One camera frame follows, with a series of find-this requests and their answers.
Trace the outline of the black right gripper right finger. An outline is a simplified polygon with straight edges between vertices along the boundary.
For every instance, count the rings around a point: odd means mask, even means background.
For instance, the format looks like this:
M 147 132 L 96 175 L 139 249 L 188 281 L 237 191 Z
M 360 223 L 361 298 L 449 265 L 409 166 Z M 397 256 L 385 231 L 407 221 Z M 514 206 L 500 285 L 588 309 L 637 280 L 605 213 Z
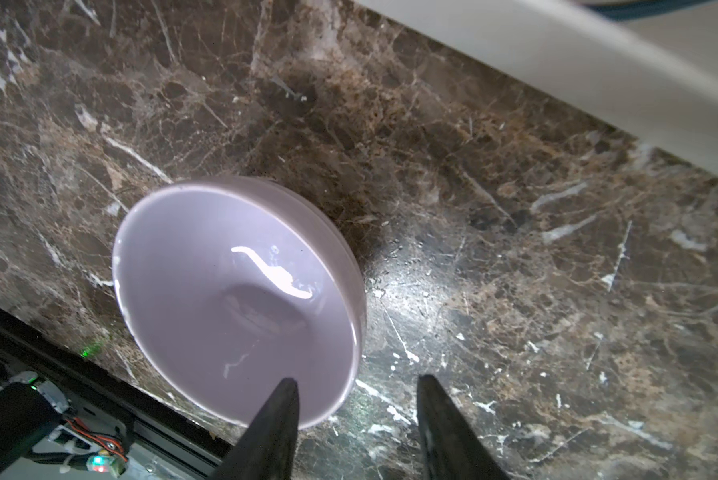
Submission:
M 509 479 L 433 375 L 418 377 L 417 418 L 423 479 Z

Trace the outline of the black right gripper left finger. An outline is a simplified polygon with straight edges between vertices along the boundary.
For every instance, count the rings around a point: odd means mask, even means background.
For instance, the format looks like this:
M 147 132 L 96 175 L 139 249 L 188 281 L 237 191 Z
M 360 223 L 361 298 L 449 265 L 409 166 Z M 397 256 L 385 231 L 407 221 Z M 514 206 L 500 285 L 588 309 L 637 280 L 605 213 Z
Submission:
M 297 445 L 297 381 L 282 379 L 209 479 L 290 479 Z

